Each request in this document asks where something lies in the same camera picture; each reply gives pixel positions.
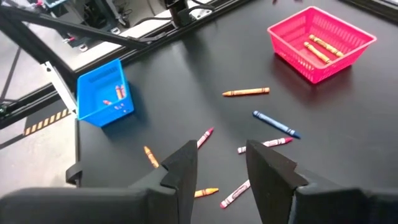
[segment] blue crayon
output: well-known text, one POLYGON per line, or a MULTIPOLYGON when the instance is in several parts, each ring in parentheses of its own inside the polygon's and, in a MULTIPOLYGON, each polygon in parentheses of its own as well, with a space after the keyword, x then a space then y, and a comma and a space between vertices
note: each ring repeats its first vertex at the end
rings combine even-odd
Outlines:
POLYGON ((272 119, 272 118, 270 118, 270 117, 268 117, 268 116, 266 116, 266 115, 264 115, 264 114, 262 114, 262 113, 260 113, 258 111, 254 111, 253 112, 253 116, 257 117, 258 119, 260 119, 262 121, 265 121, 265 122, 269 123, 273 127, 277 128, 277 129, 279 129, 279 130, 281 130, 281 131, 283 131, 283 132, 285 132, 285 133, 287 133, 287 134, 289 134, 289 135, 291 135, 291 136, 293 136, 295 138, 298 138, 298 139, 301 138, 300 135, 296 131, 294 131, 293 129, 290 129, 286 125, 281 124, 278 121, 276 121, 276 120, 274 120, 274 119, 272 119))

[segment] pink basket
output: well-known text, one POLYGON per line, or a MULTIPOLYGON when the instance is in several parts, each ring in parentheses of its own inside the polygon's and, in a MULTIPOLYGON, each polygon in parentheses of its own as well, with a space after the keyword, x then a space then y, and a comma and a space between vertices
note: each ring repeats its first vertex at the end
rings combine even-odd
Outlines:
POLYGON ((376 37, 317 8, 308 7, 268 28, 275 53, 303 74, 310 82, 318 83, 341 69, 354 64, 376 37), (309 39, 313 34, 341 51, 337 57, 309 39), (309 51, 304 42, 330 58, 325 64, 309 51))

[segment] black table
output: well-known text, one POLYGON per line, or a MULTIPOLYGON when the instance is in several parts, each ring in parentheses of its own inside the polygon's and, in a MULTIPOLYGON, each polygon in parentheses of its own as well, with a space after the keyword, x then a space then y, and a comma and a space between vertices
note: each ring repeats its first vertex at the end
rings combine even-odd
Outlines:
POLYGON ((210 127, 198 152, 192 223, 260 223, 249 190, 226 210, 219 204, 247 178, 247 139, 285 136, 252 117, 254 110, 296 129, 302 140, 276 148, 301 166, 343 185, 398 187, 398 28, 338 1, 314 4, 378 37, 334 78, 313 86, 273 54, 266 29, 308 7, 253 1, 142 58, 124 71, 136 113, 100 129, 78 124, 82 187, 126 187, 210 127), (224 98, 222 92, 269 86, 270 95, 224 98))

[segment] blue bin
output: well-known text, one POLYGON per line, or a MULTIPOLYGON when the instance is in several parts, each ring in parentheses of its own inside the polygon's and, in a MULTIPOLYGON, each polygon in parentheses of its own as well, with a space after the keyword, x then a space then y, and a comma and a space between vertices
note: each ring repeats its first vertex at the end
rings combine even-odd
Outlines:
POLYGON ((102 127, 134 111, 129 84, 119 59, 113 60, 77 80, 77 106, 79 121, 102 127), (116 86, 123 86, 125 96, 119 100, 116 86))

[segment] yellow and black hazard tape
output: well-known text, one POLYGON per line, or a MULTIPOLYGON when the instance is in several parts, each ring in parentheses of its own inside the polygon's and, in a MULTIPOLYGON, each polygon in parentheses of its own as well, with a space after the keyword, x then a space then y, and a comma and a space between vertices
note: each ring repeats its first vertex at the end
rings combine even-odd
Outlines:
POLYGON ((47 126, 49 126, 50 124, 53 124, 56 121, 61 120, 62 118, 67 117, 68 115, 70 115, 72 112, 68 109, 64 109, 61 112, 58 112, 52 116, 50 116, 49 118, 45 118, 43 121, 32 125, 32 127, 26 128, 24 131, 24 136, 28 136, 30 134, 35 133, 38 130, 41 130, 47 126))

